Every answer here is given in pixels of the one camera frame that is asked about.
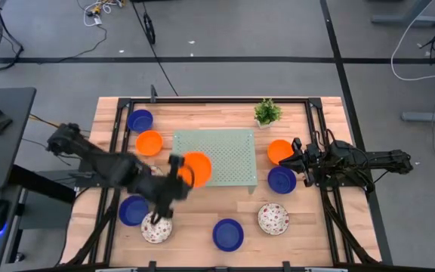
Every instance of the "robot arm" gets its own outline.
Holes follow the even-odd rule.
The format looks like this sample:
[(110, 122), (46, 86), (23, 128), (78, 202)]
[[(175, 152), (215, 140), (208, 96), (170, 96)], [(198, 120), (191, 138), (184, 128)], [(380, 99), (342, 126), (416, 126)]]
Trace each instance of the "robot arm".
[(55, 156), (75, 154), (91, 165), (106, 187), (125, 187), (129, 193), (139, 193), (156, 204), (152, 223), (160, 218), (171, 218), (170, 208), (175, 200), (185, 200), (192, 187), (177, 170), (184, 165), (184, 158), (170, 155), (171, 171), (167, 176), (154, 176), (150, 167), (131, 153), (108, 153), (87, 141), (77, 124), (62, 124), (48, 139), (48, 151)]

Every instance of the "green perforated board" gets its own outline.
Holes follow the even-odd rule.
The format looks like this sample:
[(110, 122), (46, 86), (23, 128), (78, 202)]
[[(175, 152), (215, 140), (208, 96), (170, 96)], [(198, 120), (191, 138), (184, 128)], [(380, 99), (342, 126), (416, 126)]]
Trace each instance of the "green perforated board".
[(172, 153), (200, 151), (211, 159), (206, 186), (255, 186), (255, 134), (251, 129), (175, 131)]

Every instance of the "black metal frame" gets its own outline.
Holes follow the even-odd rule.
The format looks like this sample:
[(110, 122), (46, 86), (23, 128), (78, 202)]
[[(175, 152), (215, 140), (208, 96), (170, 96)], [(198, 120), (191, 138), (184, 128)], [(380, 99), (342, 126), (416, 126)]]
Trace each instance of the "black metal frame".
[[(262, 98), (260, 97), (150, 97), (150, 98), (119, 98), (118, 106), (117, 106), (117, 112), (115, 121), (113, 124), (113, 133), (112, 133), (112, 139), (110, 141), (110, 151), (114, 152), (116, 150), (116, 142), (117, 137), (119, 135), (119, 127), (120, 122), (122, 120), (122, 113), (124, 107), (128, 108), (127, 117), (130, 116), (131, 112), (134, 110), (135, 106), (138, 104), (150, 104), (150, 103), (157, 103), (157, 104), (196, 104), (196, 103), (213, 103), (213, 104), (236, 104), (236, 103), (249, 103), (249, 104), (256, 104), (261, 102)], [(319, 97), (312, 97), (312, 98), (302, 98), (302, 97), (274, 97), (273, 100), (276, 103), (280, 104), (303, 104), (305, 107), (305, 112), (307, 114), (307, 124), (308, 128), (310, 130), (310, 139), (313, 143), (318, 144), (319, 139), (316, 137), (315, 132), (315, 123), (313, 120), (313, 108), (316, 109), (316, 114), (318, 116), (320, 131), (321, 131), (321, 138), (322, 142), (325, 145), (328, 145), (328, 138), (326, 137), (326, 124), (325, 124), (325, 116), (323, 114), (323, 108), (322, 108), (322, 101)], [(127, 125), (124, 125), (124, 137), (122, 142), (122, 152), (127, 152), (128, 150), (128, 140), (130, 138), (130, 130), (128, 129)], [(321, 196), (322, 196), (322, 204), (325, 206), (325, 200), (328, 198), (328, 192), (326, 187), (321, 187)], [(338, 187), (332, 188), (332, 192), (334, 194), (335, 198), (335, 206), (338, 211), (338, 214), (342, 221), (345, 221), (344, 216), (344, 207), (341, 201), (341, 195), (340, 190)], [(100, 196), (100, 202), (99, 202), (99, 208), (97, 211), (97, 221), (95, 222), (95, 225), (97, 226), (101, 222), (101, 218), (103, 217), (104, 208), (106, 205), (106, 199), (108, 196), (108, 189), (103, 188), (102, 194)], [(113, 194), (113, 200), (112, 202), (118, 203), (120, 197), (120, 191), (114, 190)], [(325, 224), (326, 224), (326, 230), (329, 237), (329, 245), (330, 245), (330, 253), (332, 255), (332, 261), (333, 264), (337, 264), (340, 262), (339, 256), (338, 256), (338, 247), (337, 242), (335, 238), (335, 231), (333, 226), (333, 221), (330, 218), (329, 215), (324, 212), (325, 216)], [(109, 265), (110, 264), (110, 256), (112, 254), (112, 247), (113, 247), (113, 237), (115, 233), (115, 224), (116, 224), (116, 216), (113, 217), (109, 222), (109, 229), (106, 237), (106, 245), (104, 249), (104, 255), (103, 255), (103, 263)], [(347, 259), (348, 263), (353, 263), (353, 253), (352, 249), (349, 245), (349, 243), (344, 238), (344, 247), (345, 247), (345, 257)], [(98, 241), (94, 244), (94, 248), (91, 250), (91, 255), (89, 259), (89, 263), (93, 264), (96, 261), (96, 255), (97, 255), (97, 249), (98, 249)], [(139, 267), (139, 270), (146, 269), (148, 267)], [(232, 268), (233, 270), (266, 270), (266, 271), (272, 271), (272, 270), (279, 270), (283, 271), (283, 267), (239, 267), (239, 268)], [(292, 270), (303, 270), (302, 267), (290, 267)], [(172, 270), (213, 270), (214, 268), (210, 267), (173, 267)]]

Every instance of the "wooden tabletop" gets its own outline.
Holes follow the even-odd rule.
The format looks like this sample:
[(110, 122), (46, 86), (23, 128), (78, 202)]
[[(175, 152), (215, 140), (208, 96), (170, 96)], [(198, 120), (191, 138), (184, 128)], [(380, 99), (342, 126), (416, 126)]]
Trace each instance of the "wooden tabletop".
[[(341, 98), (321, 98), (327, 127), (337, 139), (351, 142)], [(98, 101), (90, 141), (104, 150), (109, 149), (117, 100), (117, 97), (101, 97)], [(247, 187), (203, 187), (191, 191), (188, 199), (175, 208), (172, 235), (157, 245), (144, 240), (140, 227), (127, 227), (117, 220), (110, 265), (145, 267), (149, 261), (157, 261), (160, 267), (278, 267), (283, 261), (290, 261), (292, 266), (331, 265), (319, 189), (306, 188), (303, 175), (297, 175), (298, 185), (290, 194), (274, 193), (267, 184), (267, 173), (274, 167), (267, 158), (271, 141), (291, 142), (299, 137), (304, 145), (310, 143), (304, 107), (279, 105), (282, 119), (271, 128), (259, 129), (253, 120), (254, 104), (179, 104), (178, 100), (175, 104), (138, 104), (136, 108), (153, 113), (153, 129), (164, 138), (163, 150), (154, 157), (140, 156), (144, 162), (157, 165), (167, 173), (172, 135), (178, 129), (251, 128), (255, 132), (258, 186), (252, 195), (248, 194)], [(125, 117), (126, 109), (122, 114), (117, 150), (122, 146)], [(318, 119), (316, 116), (314, 119), (318, 129)], [(135, 152), (136, 137), (137, 134), (131, 134), (128, 152)], [(341, 194), (350, 231), (373, 258), (380, 259), (365, 194), (358, 187), (342, 187)], [(122, 191), (120, 200), (127, 196)], [(100, 189), (90, 189), (74, 205), (62, 262), (76, 254), (93, 230), (99, 198)], [(258, 226), (258, 210), (268, 202), (279, 203), (290, 214), (290, 226), (279, 236), (268, 235)], [(213, 226), (223, 218), (233, 218), (243, 226), (245, 240), (235, 252), (222, 252), (212, 242)], [(336, 228), (335, 234), (339, 255), (344, 261), (342, 238)], [(103, 245), (100, 243), (98, 261), (102, 259)]]

